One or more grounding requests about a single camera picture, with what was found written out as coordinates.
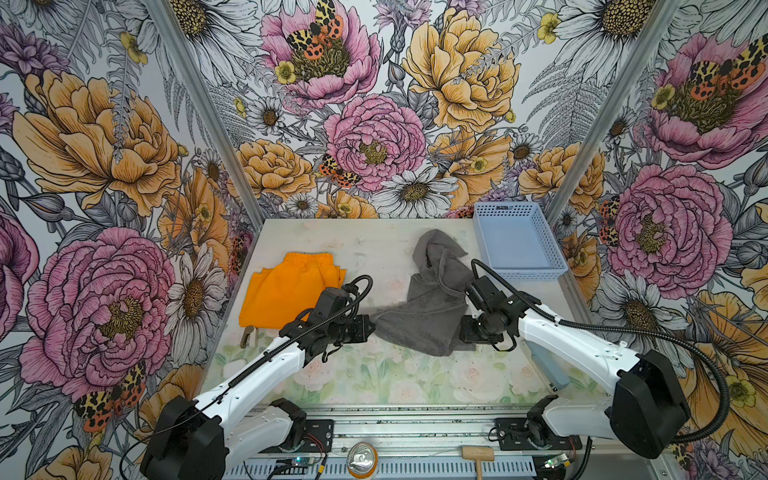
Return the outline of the orange drawstring shorts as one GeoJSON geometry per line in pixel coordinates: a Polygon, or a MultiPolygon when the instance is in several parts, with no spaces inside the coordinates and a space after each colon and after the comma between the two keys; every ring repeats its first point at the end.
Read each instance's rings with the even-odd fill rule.
{"type": "Polygon", "coordinates": [[[332,254],[288,253],[274,268],[250,279],[239,314],[239,325],[280,330],[305,309],[312,308],[327,288],[340,288],[346,270],[332,254]]]}

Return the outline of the grey garment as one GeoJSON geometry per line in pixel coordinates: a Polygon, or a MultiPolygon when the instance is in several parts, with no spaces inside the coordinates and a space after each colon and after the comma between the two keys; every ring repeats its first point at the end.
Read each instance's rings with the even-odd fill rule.
{"type": "Polygon", "coordinates": [[[465,290],[473,281],[471,269],[462,262],[466,255],[441,230],[422,235],[413,252],[417,272],[410,278],[407,299],[374,315],[375,334],[435,357],[473,351],[473,344],[460,339],[460,323],[467,311],[465,290]]]}

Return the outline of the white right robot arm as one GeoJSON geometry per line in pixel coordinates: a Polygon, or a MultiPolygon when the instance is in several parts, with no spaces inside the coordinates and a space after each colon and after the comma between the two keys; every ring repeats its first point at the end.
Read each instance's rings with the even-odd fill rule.
{"type": "Polygon", "coordinates": [[[532,444],[545,446],[554,437],[596,437],[618,440],[635,454],[655,459],[689,420],[674,368],[660,352],[639,353],[593,334],[586,324],[569,326],[536,297],[507,295],[486,276],[471,282],[465,293],[479,314],[462,318],[463,342],[494,345],[504,335],[522,340],[588,374],[607,395],[593,404],[559,394],[540,400],[526,415],[532,444]]]}

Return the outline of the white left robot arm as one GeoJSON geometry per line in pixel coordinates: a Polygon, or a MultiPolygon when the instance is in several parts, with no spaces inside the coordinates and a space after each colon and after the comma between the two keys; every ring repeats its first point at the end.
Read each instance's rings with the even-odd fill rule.
{"type": "Polygon", "coordinates": [[[287,400],[252,410],[280,383],[314,359],[326,360],[346,344],[364,343],[375,327],[360,313],[370,292],[355,283],[324,289],[254,360],[192,400],[177,396],[162,409],[148,438],[141,474],[148,479],[220,479],[266,449],[294,448],[306,415],[287,400]]]}

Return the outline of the light blue perforated laundry basket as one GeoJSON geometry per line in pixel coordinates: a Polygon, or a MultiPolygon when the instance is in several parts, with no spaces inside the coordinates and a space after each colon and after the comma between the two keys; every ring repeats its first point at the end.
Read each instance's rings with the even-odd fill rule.
{"type": "Polygon", "coordinates": [[[477,202],[473,225],[481,261],[508,281],[555,281],[569,270],[534,202],[477,202]]]}

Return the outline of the grey blue rectangular block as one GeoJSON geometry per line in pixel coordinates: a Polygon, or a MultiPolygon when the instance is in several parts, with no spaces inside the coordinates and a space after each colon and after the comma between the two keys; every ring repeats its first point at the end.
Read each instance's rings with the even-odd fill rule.
{"type": "Polygon", "coordinates": [[[541,373],[546,377],[553,391],[566,388],[569,384],[569,376],[555,360],[555,356],[542,346],[528,342],[531,358],[541,373]]]}

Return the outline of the small grey clip on table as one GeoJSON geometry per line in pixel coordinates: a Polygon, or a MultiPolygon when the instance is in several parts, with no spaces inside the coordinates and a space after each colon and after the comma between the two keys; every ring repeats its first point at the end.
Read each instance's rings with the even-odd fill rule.
{"type": "Polygon", "coordinates": [[[240,340],[240,348],[241,349],[247,349],[251,346],[252,343],[256,342],[258,340],[258,329],[253,326],[247,326],[243,334],[241,336],[240,340]]]}

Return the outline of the orange rimmed tape roll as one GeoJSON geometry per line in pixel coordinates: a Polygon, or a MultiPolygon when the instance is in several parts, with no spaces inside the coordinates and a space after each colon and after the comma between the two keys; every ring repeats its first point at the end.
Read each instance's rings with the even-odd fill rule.
{"type": "Polygon", "coordinates": [[[376,448],[368,442],[359,442],[349,450],[346,468],[355,479],[370,479],[375,475],[378,463],[376,448]]]}

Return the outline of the small wooden mallet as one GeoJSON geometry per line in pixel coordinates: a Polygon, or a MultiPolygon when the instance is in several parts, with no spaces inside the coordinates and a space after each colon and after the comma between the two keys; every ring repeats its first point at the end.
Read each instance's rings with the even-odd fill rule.
{"type": "Polygon", "coordinates": [[[495,452],[490,447],[462,446],[461,455],[464,460],[474,463],[477,480],[483,479],[483,464],[495,460],[495,452]]]}

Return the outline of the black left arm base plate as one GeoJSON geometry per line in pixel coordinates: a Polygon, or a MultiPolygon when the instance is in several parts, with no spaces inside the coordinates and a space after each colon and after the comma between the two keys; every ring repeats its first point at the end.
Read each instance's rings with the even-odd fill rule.
{"type": "Polygon", "coordinates": [[[296,422],[287,438],[263,453],[329,453],[332,449],[335,422],[331,419],[309,419],[296,422]]]}

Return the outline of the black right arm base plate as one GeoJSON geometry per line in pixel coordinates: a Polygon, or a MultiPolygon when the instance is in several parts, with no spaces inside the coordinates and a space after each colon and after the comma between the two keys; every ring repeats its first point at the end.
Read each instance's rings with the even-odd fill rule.
{"type": "Polygon", "coordinates": [[[487,439],[498,444],[502,451],[512,450],[568,450],[583,448],[578,436],[561,437],[540,420],[523,417],[496,418],[487,439]]]}

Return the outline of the aluminium front rail frame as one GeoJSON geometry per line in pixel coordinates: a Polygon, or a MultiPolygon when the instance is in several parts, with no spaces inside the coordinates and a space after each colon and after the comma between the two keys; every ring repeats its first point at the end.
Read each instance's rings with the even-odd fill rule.
{"type": "Polygon", "coordinates": [[[607,444],[614,455],[628,452],[618,440],[578,436],[583,448],[502,451],[487,439],[496,418],[523,417],[521,411],[471,406],[445,408],[330,408],[304,411],[306,420],[335,422],[329,453],[257,453],[229,469],[222,478],[355,479],[346,468],[349,450],[368,442],[378,452],[370,479],[470,479],[474,463],[462,446],[490,447],[493,462],[483,464],[483,479],[588,479],[596,448],[607,444]]]}

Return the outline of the aluminium frame corner post left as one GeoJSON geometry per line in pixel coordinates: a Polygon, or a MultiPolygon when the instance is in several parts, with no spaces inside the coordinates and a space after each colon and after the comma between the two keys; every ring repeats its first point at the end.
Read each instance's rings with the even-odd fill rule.
{"type": "Polygon", "coordinates": [[[235,148],[210,96],[205,78],[197,66],[196,56],[187,46],[172,6],[168,1],[149,1],[147,9],[175,63],[177,77],[194,102],[255,231],[260,233],[264,224],[263,212],[236,157],[235,148]]]}

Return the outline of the aluminium frame corner post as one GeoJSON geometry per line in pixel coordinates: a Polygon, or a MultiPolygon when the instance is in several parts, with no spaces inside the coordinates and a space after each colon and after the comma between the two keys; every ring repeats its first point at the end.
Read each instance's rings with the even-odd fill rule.
{"type": "Polygon", "coordinates": [[[550,226],[555,225],[557,218],[575,193],[575,189],[598,152],[605,131],[620,113],[622,101],[630,95],[633,85],[640,77],[649,58],[657,51],[662,37],[681,4],[682,1],[679,0],[657,1],[652,8],[646,25],[640,31],[637,43],[630,50],[626,65],[618,69],[615,81],[601,104],[571,168],[548,206],[546,219],[550,226]]]}
{"type": "Polygon", "coordinates": [[[177,77],[194,102],[255,231],[260,233],[264,224],[263,212],[236,157],[235,148],[210,96],[205,78],[197,66],[196,56],[187,46],[172,6],[168,1],[149,1],[147,9],[175,63],[177,77]]]}

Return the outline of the aluminium frame corner post right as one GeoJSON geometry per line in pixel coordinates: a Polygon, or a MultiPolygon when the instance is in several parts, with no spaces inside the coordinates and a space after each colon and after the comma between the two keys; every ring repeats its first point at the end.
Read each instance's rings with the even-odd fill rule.
{"type": "Polygon", "coordinates": [[[657,51],[662,37],[681,4],[682,1],[679,0],[657,1],[652,8],[646,25],[640,31],[637,43],[630,50],[626,65],[618,69],[615,81],[601,104],[571,168],[548,206],[546,219],[550,226],[555,225],[557,218],[575,193],[575,189],[598,152],[605,131],[620,113],[622,101],[630,95],[633,85],[640,77],[649,58],[657,51]]]}

